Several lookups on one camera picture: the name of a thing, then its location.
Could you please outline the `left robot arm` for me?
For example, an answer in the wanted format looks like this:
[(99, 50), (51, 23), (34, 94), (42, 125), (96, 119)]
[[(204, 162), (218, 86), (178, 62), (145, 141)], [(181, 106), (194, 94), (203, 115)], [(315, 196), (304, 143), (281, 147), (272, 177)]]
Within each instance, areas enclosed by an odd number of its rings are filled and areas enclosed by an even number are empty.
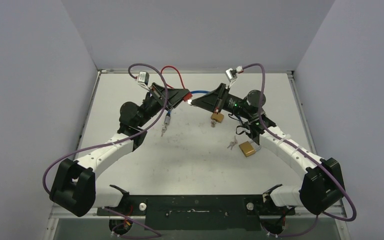
[(119, 129), (110, 140), (93, 151), (71, 160), (64, 157), (59, 163), (49, 198), (77, 217), (92, 208), (109, 207), (116, 215), (129, 210), (124, 198), (129, 192), (111, 184), (98, 187), (99, 176), (121, 157), (134, 152), (144, 141), (147, 131), (142, 127), (155, 115), (176, 108), (192, 97), (188, 89), (164, 89), (153, 83), (141, 105), (128, 101), (120, 107)]

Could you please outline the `red cable padlock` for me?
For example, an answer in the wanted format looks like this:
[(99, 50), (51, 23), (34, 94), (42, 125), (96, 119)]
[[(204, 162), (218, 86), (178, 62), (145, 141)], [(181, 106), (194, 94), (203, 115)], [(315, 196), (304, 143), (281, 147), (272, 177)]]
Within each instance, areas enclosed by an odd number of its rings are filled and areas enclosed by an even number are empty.
[[(182, 75), (181, 75), (180, 71), (175, 66), (173, 66), (173, 65), (165, 65), (165, 66), (162, 67), (160, 72), (163, 73), (163, 71), (165, 69), (173, 69), (178, 74), (178, 77), (179, 77), (179, 80), (180, 80), (182, 88), (186, 89), (184, 81), (183, 81), (183, 78), (182, 78)], [(187, 93), (186, 96), (183, 97), (183, 101), (187, 102), (188, 100), (190, 100), (192, 98), (192, 96), (193, 95), (192, 95), (191, 92)]]

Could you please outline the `loose silver keys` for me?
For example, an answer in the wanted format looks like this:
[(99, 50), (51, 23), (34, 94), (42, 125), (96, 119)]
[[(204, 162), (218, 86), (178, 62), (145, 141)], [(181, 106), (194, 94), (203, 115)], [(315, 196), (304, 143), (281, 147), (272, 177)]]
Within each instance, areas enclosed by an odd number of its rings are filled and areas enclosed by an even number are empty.
[(238, 144), (238, 140), (236, 136), (233, 137), (233, 140), (229, 142), (229, 145), (227, 146), (228, 149), (232, 150), (234, 146)]

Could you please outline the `blue cable lock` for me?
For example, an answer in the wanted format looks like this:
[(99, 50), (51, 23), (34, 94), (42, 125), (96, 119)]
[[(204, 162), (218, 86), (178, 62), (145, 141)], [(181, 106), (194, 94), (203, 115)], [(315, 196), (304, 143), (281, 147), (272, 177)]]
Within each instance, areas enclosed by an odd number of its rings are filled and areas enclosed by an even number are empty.
[[(208, 90), (193, 90), (191, 91), (192, 93), (192, 96), (195, 95), (195, 94), (203, 94), (203, 96), (205, 94), (208, 94), (210, 91)], [(239, 108), (241, 106), (241, 102), (243, 101), (243, 99), (237, 97), (237, 96), (234, 96), (232, 94), (229, 94), (228, 97), (227, 97), (227, 101), (226, 101), (226, 104), (225, 104), (225, 107), (223, 108), (224, 111), (227, 111), (229, 114), (228, 116), (236, 121), (239, 122), (239, 125), (236, 127), (237, 129), (238, 128), (242, 128), (243, 131), (241, 132), (236, 132), (237, 135), (241, 135), (245, 132), (249, 132), (250, 129), (249, 127), (245, 124), (245, 122), (242, 120), (240, 114), (239, 114)]]

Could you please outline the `brass padlock short shackle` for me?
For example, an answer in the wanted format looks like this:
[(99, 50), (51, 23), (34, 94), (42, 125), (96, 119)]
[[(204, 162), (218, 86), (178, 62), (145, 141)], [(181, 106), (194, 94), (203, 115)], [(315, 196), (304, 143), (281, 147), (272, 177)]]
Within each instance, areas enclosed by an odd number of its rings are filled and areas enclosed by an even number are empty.
[(250, 141), (245, 141), (239, 144), (239, 149), (241, 150), (243, 155), (247, 158), (257, 153), (261, 149), (261, 146), (256, 142), (250, 140)]

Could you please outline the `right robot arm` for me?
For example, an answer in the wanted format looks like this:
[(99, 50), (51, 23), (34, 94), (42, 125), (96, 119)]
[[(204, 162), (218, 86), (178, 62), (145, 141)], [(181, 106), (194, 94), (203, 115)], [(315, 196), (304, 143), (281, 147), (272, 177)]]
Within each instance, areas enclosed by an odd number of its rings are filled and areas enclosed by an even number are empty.
[(282, 207), (304, 207), (319, 215), (343, 196), (345, 188), (340, 164), (313, 154), (270, 120), (262, 106), (266, 97), (260, 90), (251, 90), (244, 98), (229, 93), (222, 83), (213, 91), (193, 99), (194, 107), (219, 114), (227, 111), (240, 118), (240, 126), (250, 138), (247, 146), (263, 147), (283, 160), (301, 179), (300, 186), (278, 184), (263, 193), (264, 211), (276, 214)]

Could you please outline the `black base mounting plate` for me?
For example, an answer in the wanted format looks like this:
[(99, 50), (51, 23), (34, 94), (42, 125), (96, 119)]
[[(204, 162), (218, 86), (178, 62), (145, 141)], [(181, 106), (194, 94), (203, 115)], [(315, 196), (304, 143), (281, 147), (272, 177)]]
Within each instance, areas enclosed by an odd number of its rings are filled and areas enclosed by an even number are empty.
[(259, 231), (280, 228), (295, 210), (264, 202), (260, 194), (246, 195), (130, 195), (99, 216), (141, 217), (154, 230)]

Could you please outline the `brass padlock long shackle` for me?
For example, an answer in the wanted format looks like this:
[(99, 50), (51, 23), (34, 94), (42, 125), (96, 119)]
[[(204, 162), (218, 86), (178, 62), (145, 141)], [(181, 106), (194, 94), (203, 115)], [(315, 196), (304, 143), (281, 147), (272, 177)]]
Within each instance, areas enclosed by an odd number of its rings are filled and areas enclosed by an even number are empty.
[(222, 113), (214, 112), (212, 113), (210, 119), (216, 123), (222, 123), (224, 120), (224, 115)]

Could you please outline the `blue lock keys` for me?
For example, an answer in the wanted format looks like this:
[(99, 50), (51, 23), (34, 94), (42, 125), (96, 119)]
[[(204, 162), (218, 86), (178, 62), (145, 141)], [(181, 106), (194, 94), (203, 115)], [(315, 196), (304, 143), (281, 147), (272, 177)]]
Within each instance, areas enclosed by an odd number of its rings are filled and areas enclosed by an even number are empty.
[(167, 126), (166, 125), (164, 125), (163, 127), (162, 127), (162, 129), (161, 129), (161, 137), (163, 137), (164, 136), (164, 134), (165, 134), (165, 132), (167, 131)]

